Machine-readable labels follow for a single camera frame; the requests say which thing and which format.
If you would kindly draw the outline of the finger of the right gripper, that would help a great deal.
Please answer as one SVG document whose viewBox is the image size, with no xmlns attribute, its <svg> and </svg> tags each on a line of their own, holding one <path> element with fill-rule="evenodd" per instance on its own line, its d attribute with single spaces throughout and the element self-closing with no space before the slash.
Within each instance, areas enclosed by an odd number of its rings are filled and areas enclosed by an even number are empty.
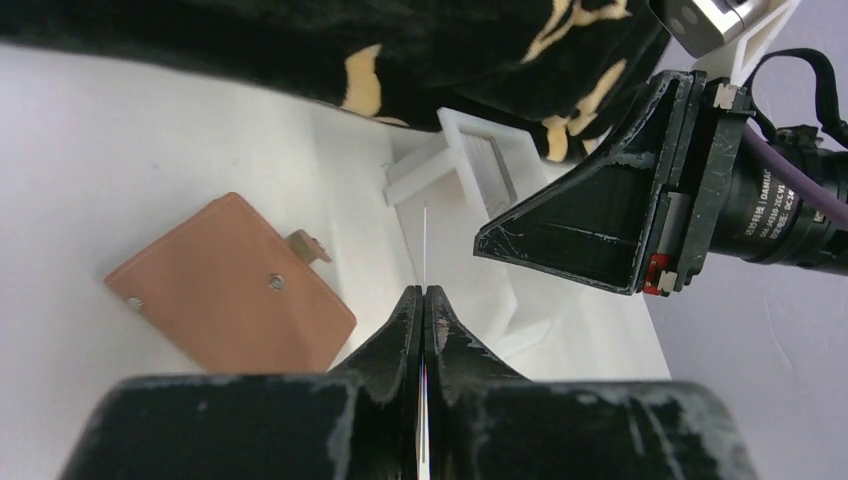
<svg viewBox="0 0 848 480">
<path fill-rule="evenodd" d="M 589 157 L 480 228 L 473 254 L 608 292 L 636 292 L 655 179 L 694 117 L 693 72 L 662 71 Z"/>
</svg>

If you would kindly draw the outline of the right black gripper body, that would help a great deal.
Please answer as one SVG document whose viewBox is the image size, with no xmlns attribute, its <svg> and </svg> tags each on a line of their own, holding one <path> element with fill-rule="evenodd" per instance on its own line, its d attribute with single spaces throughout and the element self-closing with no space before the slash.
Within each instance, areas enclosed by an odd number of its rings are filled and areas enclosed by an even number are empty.
<svg viewBox="0 0 848 480">
<path fill-rule="evenodd" d="M 710 253 L 845 275 L 847 226 L 820 206 L 822 199 L 847 199 L 847 152 L 820 145 L 822 134 L 847 142 L 834 82 L 817 85 L 817 125 L 778 128 L 758 109 L 749 86 L 693 73 L 694 117 L 656 172 L 658 201 L 640 291 L 666 296 L 682 290 Z"/>
</svg>

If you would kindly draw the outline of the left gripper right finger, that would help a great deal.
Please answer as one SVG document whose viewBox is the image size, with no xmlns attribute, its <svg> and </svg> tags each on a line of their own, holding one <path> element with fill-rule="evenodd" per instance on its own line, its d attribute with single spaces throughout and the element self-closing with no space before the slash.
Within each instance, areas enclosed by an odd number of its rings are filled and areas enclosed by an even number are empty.
<svg viewBox="0 0 848 480">
<path fill-rule="evenodd" d="M 497 357 L 445 291 L 425 294 L 435 479 L 754 479 L 726 406 L 689 382 L 539 382 Z"/>
</svg>

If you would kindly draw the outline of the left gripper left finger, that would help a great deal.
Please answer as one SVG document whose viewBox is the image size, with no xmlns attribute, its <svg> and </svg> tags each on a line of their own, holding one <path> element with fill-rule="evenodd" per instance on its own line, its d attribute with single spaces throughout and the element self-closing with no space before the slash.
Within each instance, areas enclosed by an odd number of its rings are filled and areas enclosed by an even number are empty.
<svg viewBox="0 0 848 480">
<path fill-rule="evenodd" d="M 141 376 L 90 416 L 65 479 L 413 479 L 423 293 L 317 374 Z"/>
</svg>

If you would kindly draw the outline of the white credit card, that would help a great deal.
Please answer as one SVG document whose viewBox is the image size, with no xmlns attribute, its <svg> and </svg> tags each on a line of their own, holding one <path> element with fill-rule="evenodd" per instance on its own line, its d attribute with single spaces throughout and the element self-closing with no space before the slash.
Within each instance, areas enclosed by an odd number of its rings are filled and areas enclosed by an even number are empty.
<svg viewBox="0 0 848 480">
<path fill-rule="evenodd" d="M 428 235 L 428 203 L 423 205 L 422 213 L 422 273 L 421 285 L 423 292 L 427 289 L 427 235 Z M 419 375 L 420 415 L 419 415 L 419 447 L 418 447 L 418 478 L 429 479 L 429 433 L 428 433 L 428 393 L 427 367 L 425 360 L 421 362 Z"/>
</svg>

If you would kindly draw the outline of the tan leather card holder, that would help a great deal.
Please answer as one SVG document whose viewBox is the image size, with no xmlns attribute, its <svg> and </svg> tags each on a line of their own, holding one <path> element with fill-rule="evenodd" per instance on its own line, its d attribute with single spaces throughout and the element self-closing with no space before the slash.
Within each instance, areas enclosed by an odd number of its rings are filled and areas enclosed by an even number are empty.
<svg viewBox="0 0 848 480">
<path fill-rule="evenodd" d="M 280 235 L 231 192 L 104 283 L 210 373 L 324 372 L 357 325 L 312 267 L 330 260 L 311 234 Z"/>
</svg>

